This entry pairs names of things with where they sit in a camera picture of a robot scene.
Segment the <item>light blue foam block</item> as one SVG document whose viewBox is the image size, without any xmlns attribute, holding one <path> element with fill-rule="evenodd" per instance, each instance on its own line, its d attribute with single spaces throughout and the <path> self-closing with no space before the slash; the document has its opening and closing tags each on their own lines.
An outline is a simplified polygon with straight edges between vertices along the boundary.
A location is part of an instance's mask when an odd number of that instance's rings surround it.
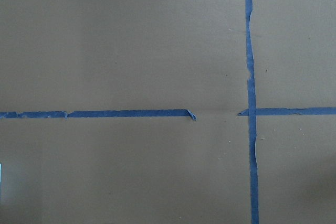
<svg viewBox="0 0 336 224">
<path fill-rule="evenodd" d="M 0 163 L 0 183 L 2 181 L 2 164 Z"/>
</svg>

